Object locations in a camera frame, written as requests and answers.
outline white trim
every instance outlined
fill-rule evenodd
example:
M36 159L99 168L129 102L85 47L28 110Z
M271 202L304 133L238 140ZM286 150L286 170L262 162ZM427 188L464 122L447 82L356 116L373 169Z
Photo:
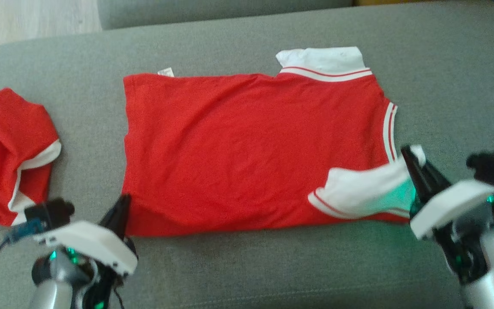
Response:
M335 217L339 219L355 219L355 217L341 215L340 213L336 212L334 209L331 209L328 206L326 206L324 203L322 203L319 200L319 198L316 197L315 191L310 192L310 194L308 194L308 202L310 202L312 206L316 207L321 212L325 213L326 215L330 215L331 217Z
M22 177L22 171L38 168L53 162L60 155L61 149L62 144L60 143L60 139L57 139L37 156L22 162L22 164L20 164L20 166L16 169L16 182L12 190L10 201L7 204L7 208L10 211L17 213L16 218L12 221L12 225L25 222L26 217L24 215L24 209L34 203L33 200L18 190L20 186L20 179Z
M394 162L394 157L392 156L392 149L390 149L390 136L388 135L390 119L394 111L394 104L390 102L388 108L386 108L386 113L384 114L384 124L383 124L383 142L384 151L386 151L386 156L388 156L388 162Z
M310 79L319 80L320 82L345 82L347 80L353 80L362 78L363 76L370 76L373 73L368 68L360 72L359 70L351 71L349 73L341 74L338 76L326 76L319 72L312 72L311 70L304 70L303 68L283 68L281 73L292 73L299 76L304 76Z
M283 68L300 67L321 72L322 75L337 75L365 69L359 48L297 48L280 51L276 58Z
M396 143L394 142L394 123L396 122L397 112L398 106L394 104L394 110L392 111L392 120L390 121L390 142L392 143L392 153L394 154L394 158L396 158L396 160L398 159L398 154L396 153Z

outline green led light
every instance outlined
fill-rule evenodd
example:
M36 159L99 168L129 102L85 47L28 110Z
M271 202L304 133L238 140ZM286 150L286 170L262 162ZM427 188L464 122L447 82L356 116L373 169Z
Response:
M487 202L488 203L494 203L494 195L488 196Z
M78 264L79 263L79 256L80 254L78 254L74 248L66 248L66 252L68 254L68 258L70 258L70 261L73 263L73 264Z
M102 308L104 308L104 302L103 301L94 305L94 309L102 309Z

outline red fabric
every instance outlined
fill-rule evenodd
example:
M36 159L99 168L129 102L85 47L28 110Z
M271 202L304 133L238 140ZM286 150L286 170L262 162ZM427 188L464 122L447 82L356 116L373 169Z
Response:
M5 88L0 90L0 224L11 225L16 213L8 209L17 169L23 161L37 156L58 139L45 108L29 103ZM34 202L47 197L51 165L21 174L20 191Z
M124 79L128 233L172 236L345 221L310 205L332 167L387 164L374 76ZM367 219L405 222L377 214Z

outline gray fabric surface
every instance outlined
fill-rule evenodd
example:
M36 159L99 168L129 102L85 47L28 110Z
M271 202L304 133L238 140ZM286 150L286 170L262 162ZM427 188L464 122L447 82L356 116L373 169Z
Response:
M282 49L350 45L399 105L396 145L421 143L451 180L469 177L466 156L494 149L494 3L332 9L13 43L0 47L0 88L46 106L63 143L51 196L96 221L124 175L123 76L166 67L177 76L274 75ZM405 226L135 241L139 267L122 289L128 309L461 308L437 246ZM41 252L24 241L0 256L0 309L27 306Z
M351 6L352 0L98 0L102 29Z

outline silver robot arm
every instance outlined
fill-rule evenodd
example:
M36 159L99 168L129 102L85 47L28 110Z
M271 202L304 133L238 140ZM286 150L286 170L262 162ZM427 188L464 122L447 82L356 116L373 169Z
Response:
M54 251L36 260L37 286L30 309L107 309L112 290L136 269L138 256L125 237L131 197L122 195L100 223L70 222L74 206L61 198L25 209L26 222L16 225L0 250L32 236Z
M494 153L472 155L475 179L452 185L430 162L402 148L417 201L410 227L418 239L440 245L461 284L467 309L494 309Z

